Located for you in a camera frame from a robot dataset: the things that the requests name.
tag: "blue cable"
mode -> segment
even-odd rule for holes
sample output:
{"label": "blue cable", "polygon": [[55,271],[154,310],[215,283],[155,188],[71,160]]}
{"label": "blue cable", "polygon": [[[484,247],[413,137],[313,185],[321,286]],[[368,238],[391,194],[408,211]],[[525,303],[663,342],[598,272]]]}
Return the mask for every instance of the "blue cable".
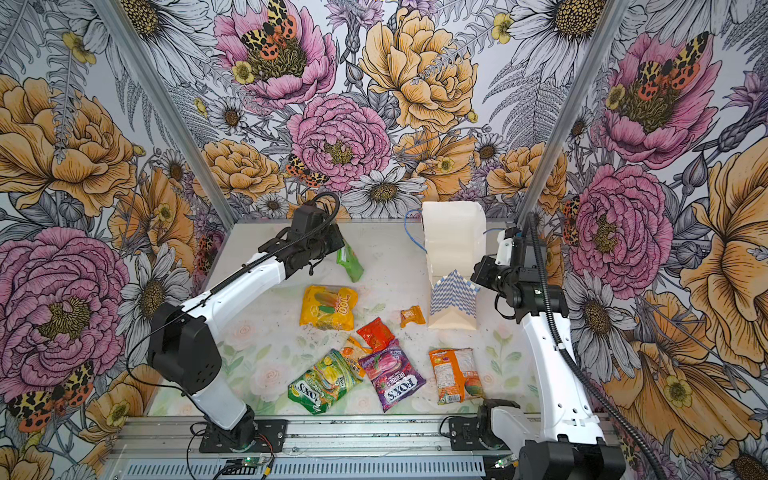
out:
{"label": "blue cable", "polygon": [[408,238],[410,238],[410,239],[411,239],[411,241],[412,241],[413,243],[415,243],[417,247],[419,247],[420,249],[424,250],[424,253],[427,253],[427,249],[426,249],[426,248],[424,248],[424,246],[423,246],[423,245],[421,245],[421,244],[420,244],[418,241],[416,241],[416,239],[415,239],[415,238],[413,238],[413,237],[411,236],[411,233],[408,231],[408,222],[407,222],[407,220],[408,220],[408,215],[410,215],[410,214],[412,214],[412,213],[414,213],[414,212],[420,212],[420,211],[421,211],[421,210],[417,210],[417,209],[414,209],[414,210],[408,210],[408,213],[407,213],[407,214],[406,214],[406,215],[405,215],[405,216],[402,218],[402,227],[403,227],[404,229],[406,229],[406,235],[408,235]]}

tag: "checkered pattern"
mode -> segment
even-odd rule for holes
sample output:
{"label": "checkered pattern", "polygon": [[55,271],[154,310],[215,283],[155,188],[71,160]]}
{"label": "checkered pattern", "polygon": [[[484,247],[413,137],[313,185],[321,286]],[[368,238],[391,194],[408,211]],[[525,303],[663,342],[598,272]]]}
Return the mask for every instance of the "checkered pattern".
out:
{"label": "checkered pattern", "polygon": [[472,318],[476,317],[477,294],[480,287],[465,279],[457,270],[453,270],[435,283],[432,288],[432,302],[429,305],[429,314],[456,307]]}

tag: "purple candy bag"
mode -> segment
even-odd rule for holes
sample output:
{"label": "purple candy bag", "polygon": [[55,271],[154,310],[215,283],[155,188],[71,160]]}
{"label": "purple candy bag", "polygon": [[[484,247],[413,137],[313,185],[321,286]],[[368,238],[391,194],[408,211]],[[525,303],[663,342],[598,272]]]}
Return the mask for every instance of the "purple candy bag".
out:
{"label": "purple candy bag", "polygon": [[395,339],[381,352],[360,359],[371,383],[379,394],[384,412],[426,383],[411,365]]}

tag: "green snack package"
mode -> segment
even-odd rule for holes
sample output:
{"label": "green snack package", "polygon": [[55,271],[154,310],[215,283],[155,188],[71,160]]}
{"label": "green snack package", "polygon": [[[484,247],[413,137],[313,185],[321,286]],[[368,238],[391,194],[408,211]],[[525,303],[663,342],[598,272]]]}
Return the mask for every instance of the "green snack package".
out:
{"label": "green snack package", "polygon": [[359,260],[357,260],[357,255],[355,255],[355,252],[346,240],[344,241],[344,247],[341,247],[339,251],[336,252],[336,263],[344,267],[346,274],[349,275],[349,279],[352,280],[353,283],[360,280],[363,272],[366,271],[366,269],[362,268],[362,265],[360,265]]}
{"label": "green snack package", "polygon": [[312,415],[318,415],[360,382],[362,380],[352,373],[342,354],[332,349],[288,385],[288,398],[303,405]]}

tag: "table surface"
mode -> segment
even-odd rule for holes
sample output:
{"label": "table surface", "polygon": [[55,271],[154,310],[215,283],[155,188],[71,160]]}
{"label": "table surface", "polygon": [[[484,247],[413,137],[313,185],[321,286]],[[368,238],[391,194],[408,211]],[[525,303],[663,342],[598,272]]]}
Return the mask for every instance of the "table surface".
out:
{"label": "table surface", "polygon": [[[230,233],[209,286],[240,268],[257,247],[273,237],[287,223],[240,223]],[[429,329],[410,323],[400,328],[400,310],[420,305],[429,311],[429,279],[426,258],[403,231],[402,221],[341,223],[342,234],[366,269],[358,283],[351,283],[346,271],[336,265],[335,256],[326,258],[313,276],[306,269],[265,292],[246,307],[223,334],[219,351],[222,369],[233,391],[257,415],[306,415],[298,403],[288,400],[287,386],[323,354],[340,348],[348,332],[322,331],[300,326],[303,292],[309,285],[345,285],[354,288],[359,299],[353,310],[355,328],[376,317],[392,330],[400,346],[427,383],[415,394],[391,408],[387,415],[476,412],[480,399],[440,406],[435,375],[428,352],[435,348],[473,348],[475,363],[485,394],[489,398],[517,401],[526,412],[537,412],[538,381],[535,363],[522,328],[503,319],[494,310],[495,294],[480,289],[477,330]],[[488,228],[503,227],[489,223]],[[414,237],[422,240],[419,222],[409,222]],[[496,232],[487,239],[488,251],[495,252]],[[329,415],[382,414],[379,397],[368,379],[352,389],[328,411]],[[160,389],[150,416],[199,415],[191,402],[172,389]]]}

